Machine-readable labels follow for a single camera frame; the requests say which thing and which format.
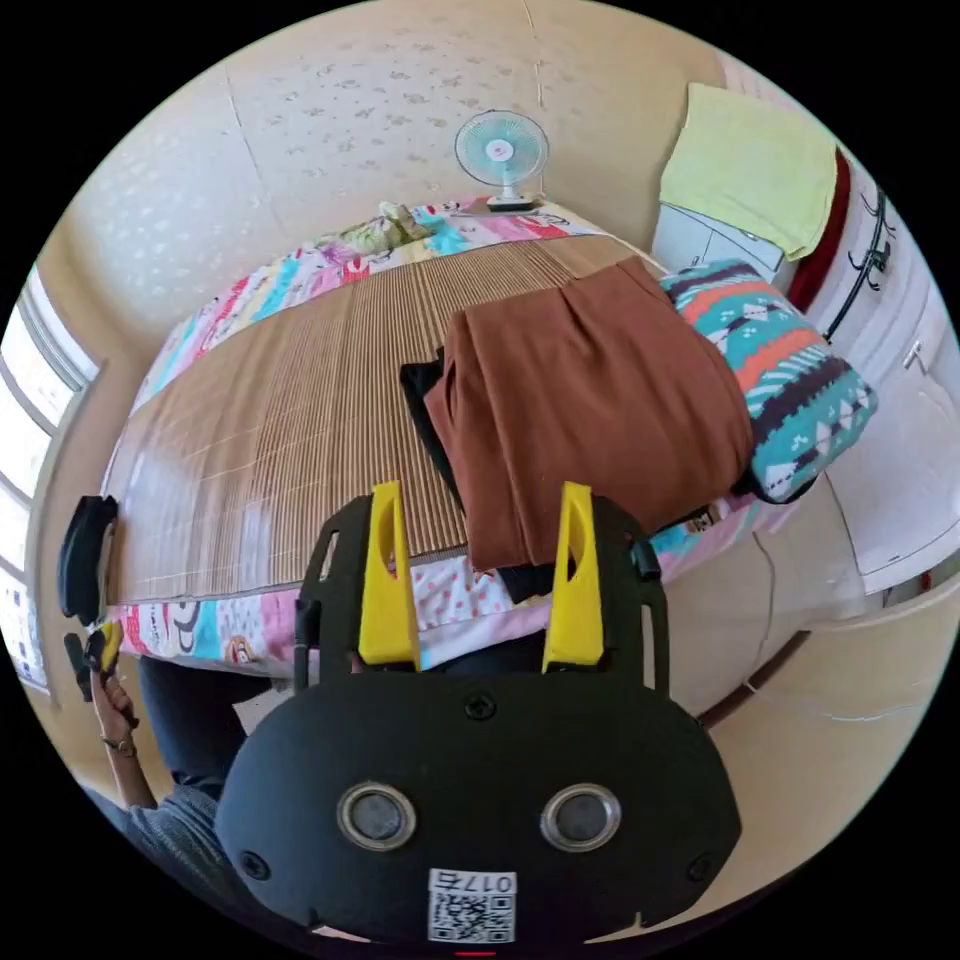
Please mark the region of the person's left hand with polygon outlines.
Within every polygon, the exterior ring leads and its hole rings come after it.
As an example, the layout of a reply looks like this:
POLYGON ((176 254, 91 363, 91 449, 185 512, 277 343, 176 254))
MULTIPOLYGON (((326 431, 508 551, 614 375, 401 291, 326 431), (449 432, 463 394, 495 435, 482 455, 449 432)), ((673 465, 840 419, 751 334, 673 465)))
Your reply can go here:
POLYGON ((116 675, 92 671, 90 690, 102 742, 115 753, 134 756, 133 734, 139 726, 139 719, 134 713, 132 700, 116 675))

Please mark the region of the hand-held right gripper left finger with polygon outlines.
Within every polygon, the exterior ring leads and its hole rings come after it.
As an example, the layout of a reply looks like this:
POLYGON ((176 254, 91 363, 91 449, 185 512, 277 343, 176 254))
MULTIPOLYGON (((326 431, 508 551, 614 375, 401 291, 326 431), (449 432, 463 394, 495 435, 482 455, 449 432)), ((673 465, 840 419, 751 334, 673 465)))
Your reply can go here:
POLYGON ((397 480, 373 488, 358 656, 370 668, 421 668, 402 491, 397 480))

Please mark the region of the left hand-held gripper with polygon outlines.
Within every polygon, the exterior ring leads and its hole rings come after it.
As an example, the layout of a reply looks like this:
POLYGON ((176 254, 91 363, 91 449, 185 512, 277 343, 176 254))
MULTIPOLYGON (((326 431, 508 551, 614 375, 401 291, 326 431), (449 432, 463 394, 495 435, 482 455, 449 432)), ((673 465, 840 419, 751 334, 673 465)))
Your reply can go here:
POLYGON ((113 673, 123 644, 123 625, 109 620, 106 608, 107 565, 118 519, 111 496, 80 498, 60 547, 57 598, 61 613, 86 630, 64 635, 75 681, 84 701, 92 701, 90 674, 113 673))

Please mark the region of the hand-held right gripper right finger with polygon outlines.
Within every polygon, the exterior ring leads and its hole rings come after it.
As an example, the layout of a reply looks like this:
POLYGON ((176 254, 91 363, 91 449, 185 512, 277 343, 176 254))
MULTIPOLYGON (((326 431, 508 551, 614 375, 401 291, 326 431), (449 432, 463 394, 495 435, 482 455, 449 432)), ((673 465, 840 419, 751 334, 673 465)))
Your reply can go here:
POLYGON ((563 485, 544 672, 592 670, 604 655, 598 553, 592 493, 563 485))

